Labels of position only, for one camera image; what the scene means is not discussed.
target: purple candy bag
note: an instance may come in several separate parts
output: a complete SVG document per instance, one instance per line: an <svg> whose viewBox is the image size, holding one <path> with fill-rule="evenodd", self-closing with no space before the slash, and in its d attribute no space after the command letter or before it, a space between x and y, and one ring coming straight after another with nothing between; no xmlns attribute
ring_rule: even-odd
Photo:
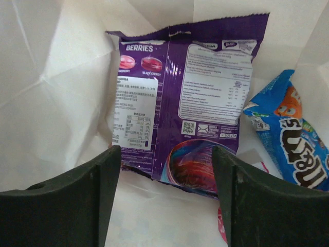
<svg viewBox="0 0 329 247"><path fill-rule="evenodd" d="M251 61L268 14L120 37L113 145L122 163L186 191L216 195L211 150L236 153Z"/></svg>

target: orange m&m character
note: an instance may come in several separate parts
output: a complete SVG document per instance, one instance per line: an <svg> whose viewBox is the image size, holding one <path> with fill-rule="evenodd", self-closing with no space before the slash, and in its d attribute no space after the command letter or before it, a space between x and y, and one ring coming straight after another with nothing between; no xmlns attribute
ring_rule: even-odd
<svg viewBox="0 0 329 247"><path fill-rule="evenodd" d="M297 90L290 86L274 114L280 117L302 118L302 102Z"/></svg>

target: red candy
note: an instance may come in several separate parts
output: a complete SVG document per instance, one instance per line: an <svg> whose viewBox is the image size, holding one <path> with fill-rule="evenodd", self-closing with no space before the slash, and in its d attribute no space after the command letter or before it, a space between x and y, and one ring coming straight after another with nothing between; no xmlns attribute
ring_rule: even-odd
<svg viewBox="0 0 329 247"><path fill-rule="evenodd" d="M125 68L125 69L129 69L135 66L135 59L127 56L127 55L122 55L121 59L120 59L120 68Z"/></svg>
<svg viewBox="0 0 329 247"><path fill-rule="evenodd" d="M142 58L142 67L149 71L160 72L162 70L162 63L159 59L146 57Z"/></svg>

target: barcode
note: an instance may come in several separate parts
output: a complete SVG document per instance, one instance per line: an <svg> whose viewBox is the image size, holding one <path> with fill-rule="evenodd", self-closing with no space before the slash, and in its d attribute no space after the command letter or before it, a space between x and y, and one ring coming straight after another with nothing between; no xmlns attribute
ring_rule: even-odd
<svg viewBox="0 0 329 247"><path fill-rule="evenodd" d="M183 121L181 127L182 134L195 135L196 122Z"/></svg>

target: candy wrapper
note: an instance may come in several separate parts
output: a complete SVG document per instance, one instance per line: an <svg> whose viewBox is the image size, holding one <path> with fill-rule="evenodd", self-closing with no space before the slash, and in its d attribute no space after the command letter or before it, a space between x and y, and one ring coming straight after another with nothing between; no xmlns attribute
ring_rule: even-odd
<svg viewBox="0 0 329 247"><path fill-rule="evenodd" d="M251 61L268 14L120 37L113 145L152 179L216 196L211 150L236 153Z"/></svg>
<svg viewBox="0 0 329 247"><path fill-rule="evenodd" d="M284 70L244 109L267 152L291 183L329 190L329 152L302 115L302 102Z"/></svg>

